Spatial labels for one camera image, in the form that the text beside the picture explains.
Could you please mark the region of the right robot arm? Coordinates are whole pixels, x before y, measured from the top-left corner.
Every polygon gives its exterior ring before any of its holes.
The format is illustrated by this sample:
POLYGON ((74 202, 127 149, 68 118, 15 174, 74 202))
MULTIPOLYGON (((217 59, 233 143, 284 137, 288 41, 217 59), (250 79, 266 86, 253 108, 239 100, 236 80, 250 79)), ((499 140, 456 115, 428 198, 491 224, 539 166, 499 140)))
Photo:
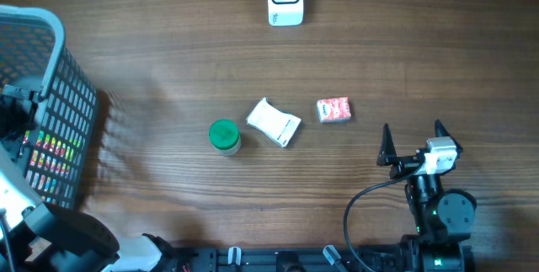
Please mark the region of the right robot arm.
POLYGON ((417 233, 374 251, 380 271, 474 271, 471 237, 477 201, 462 189, 444 189, 441 177, 456 168, 463 152, 440 120, 435 136, 411 156, 397 155, 389 125, 383 126, 376 164, 391 168, 391 179, 404 179, 404 191, 417 233))

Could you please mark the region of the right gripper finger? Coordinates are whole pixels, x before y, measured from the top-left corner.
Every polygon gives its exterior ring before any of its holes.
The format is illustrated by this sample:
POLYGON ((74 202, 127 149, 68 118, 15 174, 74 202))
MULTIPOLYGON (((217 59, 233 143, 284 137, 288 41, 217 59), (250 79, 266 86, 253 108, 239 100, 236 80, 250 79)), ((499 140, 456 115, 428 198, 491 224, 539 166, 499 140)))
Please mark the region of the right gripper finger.
POLYGON ((453 143, 456 146, 456 152, 463 152, 462 146, 458 143, 458 141, 447 131, 447 129, 443 126, 442 122, 437 119, 435 121, 435 136, 436 137, 450 137, 453 141, 453 143))
POLYGON ((382 128, 382 143, 377 158, 378 165, 393 165, 398 162, 398 155, 393 143, 389 124, 382 128))

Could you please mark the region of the red small snack pack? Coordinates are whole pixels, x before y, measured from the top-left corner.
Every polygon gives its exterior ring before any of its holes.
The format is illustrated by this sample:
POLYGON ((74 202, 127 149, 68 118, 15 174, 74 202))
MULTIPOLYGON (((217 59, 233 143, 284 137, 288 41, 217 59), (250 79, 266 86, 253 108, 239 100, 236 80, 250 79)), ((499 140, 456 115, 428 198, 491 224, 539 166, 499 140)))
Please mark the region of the red small snack pack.
POLYGON ((347 121, 352 116, 348 97, 319 99, 317 110, 321 123, 347 121))

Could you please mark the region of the green lid plastic jar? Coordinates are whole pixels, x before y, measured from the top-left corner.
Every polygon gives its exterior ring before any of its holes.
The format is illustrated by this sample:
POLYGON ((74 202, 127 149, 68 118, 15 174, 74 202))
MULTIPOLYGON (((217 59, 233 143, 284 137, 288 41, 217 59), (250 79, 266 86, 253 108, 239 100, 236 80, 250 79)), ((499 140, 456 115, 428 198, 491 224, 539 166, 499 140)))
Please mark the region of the green lid plastic jar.
POLYGON ((215 121, 209 129, 211 145, 222 156, 232 156, 241 147, 241 135, 237 125, 227 119, 215 121))

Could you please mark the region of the haribo gummy bag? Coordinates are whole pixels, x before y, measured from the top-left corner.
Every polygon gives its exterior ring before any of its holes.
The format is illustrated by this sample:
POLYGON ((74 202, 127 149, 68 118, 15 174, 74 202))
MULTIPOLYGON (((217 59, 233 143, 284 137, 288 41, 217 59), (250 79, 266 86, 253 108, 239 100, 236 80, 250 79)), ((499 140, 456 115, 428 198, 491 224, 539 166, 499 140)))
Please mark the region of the haribo gummy bag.
POLYGON ((18 163, 30 187, 45 202, 73 208, 83 168, 85 139, 75 130, 65 140, 51 132, 26 130, 18 163))

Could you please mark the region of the white tissue pack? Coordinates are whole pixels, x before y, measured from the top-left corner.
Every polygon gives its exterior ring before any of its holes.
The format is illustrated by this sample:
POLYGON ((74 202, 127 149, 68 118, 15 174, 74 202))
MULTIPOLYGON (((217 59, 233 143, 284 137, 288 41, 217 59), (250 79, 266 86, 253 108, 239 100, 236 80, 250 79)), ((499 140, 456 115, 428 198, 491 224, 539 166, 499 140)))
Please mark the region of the white tissue pack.
POLYGON ((287 147, 302 120, 273 107, 262 98, 248 115, 247 124, 262 131, 279 147, 287 147))

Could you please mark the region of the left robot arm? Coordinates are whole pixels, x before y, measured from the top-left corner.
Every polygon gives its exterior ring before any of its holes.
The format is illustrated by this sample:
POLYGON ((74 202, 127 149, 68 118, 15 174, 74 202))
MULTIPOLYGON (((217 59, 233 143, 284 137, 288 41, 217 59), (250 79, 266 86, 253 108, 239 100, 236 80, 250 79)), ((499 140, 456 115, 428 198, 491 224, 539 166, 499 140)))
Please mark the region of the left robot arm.
POLYGON ((175 271, 174 248, 144 234, 117 239, 99 220, 43 201, 1 151, 3 271, 175 271))

